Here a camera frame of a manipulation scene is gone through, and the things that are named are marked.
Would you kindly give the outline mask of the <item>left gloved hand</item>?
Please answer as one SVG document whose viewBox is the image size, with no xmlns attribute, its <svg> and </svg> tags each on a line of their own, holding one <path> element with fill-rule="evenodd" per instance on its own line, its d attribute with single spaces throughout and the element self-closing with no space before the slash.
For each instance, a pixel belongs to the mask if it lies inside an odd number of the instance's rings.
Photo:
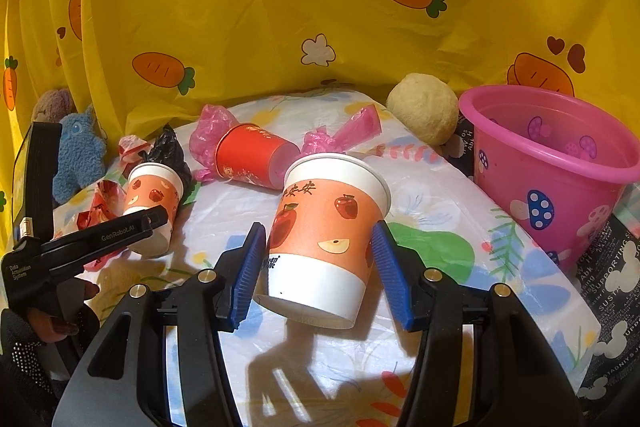
<svg viewBox="0 0 640 427">
<path fill-rule="evenodd" d="M 99 322 L 88 306 L 73 321 L 29 309 L 1 312 L 1 413 L 17 426 L 44 426 L 51 420 L 73 371 L 58 352 L 65 340 L 85 346 Z"/>
</svg>

